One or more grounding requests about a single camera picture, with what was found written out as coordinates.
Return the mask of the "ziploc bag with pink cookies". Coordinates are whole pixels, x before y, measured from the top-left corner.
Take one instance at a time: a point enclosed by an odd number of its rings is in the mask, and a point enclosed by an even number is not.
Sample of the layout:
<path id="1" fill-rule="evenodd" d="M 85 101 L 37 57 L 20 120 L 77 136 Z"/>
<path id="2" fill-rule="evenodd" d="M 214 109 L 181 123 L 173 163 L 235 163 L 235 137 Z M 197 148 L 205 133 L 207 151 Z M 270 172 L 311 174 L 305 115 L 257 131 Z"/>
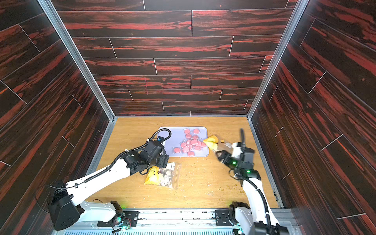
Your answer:
<path id="1" fill-rule="evenodd" d="M 230 142 L 227 142 L 218 135 L 212 135 L 205 140 L 203 143 L 214 153 L 220 151 L 227 151 L 229 153 L 233 152 L 233 146 Z"/>

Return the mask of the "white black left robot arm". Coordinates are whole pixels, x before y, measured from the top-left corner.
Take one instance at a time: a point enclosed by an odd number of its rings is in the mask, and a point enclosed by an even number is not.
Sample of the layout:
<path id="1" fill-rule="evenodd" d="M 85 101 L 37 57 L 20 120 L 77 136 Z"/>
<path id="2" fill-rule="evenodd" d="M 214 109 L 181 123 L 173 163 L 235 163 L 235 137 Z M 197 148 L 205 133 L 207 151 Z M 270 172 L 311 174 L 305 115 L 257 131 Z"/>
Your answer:
<path id="1" fill-rule="evenodd" d="M 110 226 L 122 223 L 123 210 L 116 201 L 87 202 L 86 199 L 101 189 L 141 173 L 153 166 L 166 167 L 169 156 L 163 142 L 148 140 L 144 145 L 120 153 L 113 162 L 87 176 L 52 186 L 48 212 L 55 230 L 61 231 L 78 222 L 103 222 Z"/>

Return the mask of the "ziploc bag with yellow cookies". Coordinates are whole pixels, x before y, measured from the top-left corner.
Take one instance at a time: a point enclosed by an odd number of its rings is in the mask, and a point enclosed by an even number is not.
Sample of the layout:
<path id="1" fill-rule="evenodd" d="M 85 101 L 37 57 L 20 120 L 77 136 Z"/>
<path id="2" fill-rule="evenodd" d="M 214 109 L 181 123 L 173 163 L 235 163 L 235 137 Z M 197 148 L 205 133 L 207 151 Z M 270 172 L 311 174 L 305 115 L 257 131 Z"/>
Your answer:
<path id="1" fill-rule="evenodd" d="M 181 166 L 176 162 L 168 163 L 165 168 L 153 166 L 149 169 L 144 184 L 177 189 Z"/>

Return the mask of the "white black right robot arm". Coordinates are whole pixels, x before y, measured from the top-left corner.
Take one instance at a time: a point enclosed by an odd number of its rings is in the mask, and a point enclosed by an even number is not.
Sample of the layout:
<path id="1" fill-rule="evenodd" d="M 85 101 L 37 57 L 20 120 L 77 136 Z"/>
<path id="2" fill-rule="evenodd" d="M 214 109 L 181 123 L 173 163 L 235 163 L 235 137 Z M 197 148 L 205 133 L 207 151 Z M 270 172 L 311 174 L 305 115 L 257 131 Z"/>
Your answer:
<path id="1" fill-rule="evenodd" d="M 221 150 L 215 153 L 218 160 L 233 172 L 240 182 L 248 203 L 233 202 L 229 206 L 229 219 L 238 225 L 244 235 L 288 235 L 274 216 L 263 191 L 261 176 L 254 169 L 254 150 L 236 146 L 232 153 Z"/>

